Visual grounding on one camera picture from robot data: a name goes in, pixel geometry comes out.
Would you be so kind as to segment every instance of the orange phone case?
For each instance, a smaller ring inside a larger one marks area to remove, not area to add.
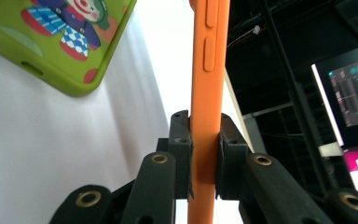
[[[213,222],[229,0],[190,0],[195,12],[190,131],[194,142],[189,224]]]

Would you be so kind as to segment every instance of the clown illustration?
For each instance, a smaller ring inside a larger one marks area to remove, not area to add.
[[[41,35],[63,34],[60,45],[72,58],[85,61],[88,50],[101,46],[99,32],[111,29],[103,0],[32,0],[24,9],[23,20]],[[110,42],[110,32],[105,42]]]

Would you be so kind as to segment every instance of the green phone case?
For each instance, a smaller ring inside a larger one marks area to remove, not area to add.
[[[54,88],[101,83],[136,0],[0,0],[0,55]]]

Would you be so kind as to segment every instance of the brass grommet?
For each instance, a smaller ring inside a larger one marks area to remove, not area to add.
[[[339,199],[349,208],[358,211],[358,197],[356,195],[344,192],[339,195]]]
[[[93,195],[94,198],[89,202],[84,202],[83,201],[84,197],[86,197],[88,195]],[[91,207],[100,200],[101,200],[101,192],[100,191],[89,190],[87,192],[80,193],[79,196],[77,196],[76,205],[79,207]]]
[[[255,156],[255,162],[257,162],[260,165],[271,165],[272,160],[265,156]]]
[[[153,163],[162,164],[162,163],[165,163],[166,161],[168,161],[168,157],[163,154],[157,154],[157,155],[152,156],[151,160]]]

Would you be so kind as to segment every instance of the white wall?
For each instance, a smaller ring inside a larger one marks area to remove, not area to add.
[[[190,109],[192,16],[186,0],[139,0],[102,85],[82,98],[0,57],[0,223],[48,223],[74,189],[136,177],[171,114]],[[227,88],[222,112],[240,126]],[[216,223],[239,221],[236,203],[216,207]],[[186,203],[177,216],[186,222]]]

